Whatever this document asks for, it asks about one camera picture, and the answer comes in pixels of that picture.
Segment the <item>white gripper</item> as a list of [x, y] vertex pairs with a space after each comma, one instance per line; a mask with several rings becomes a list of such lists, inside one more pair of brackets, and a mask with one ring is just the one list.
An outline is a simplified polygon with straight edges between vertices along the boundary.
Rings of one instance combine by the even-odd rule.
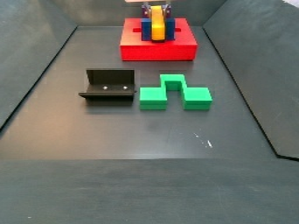
[[127, 3], [141, 3], [141, 2], [172, 2], [175, 0], [124, 0]]

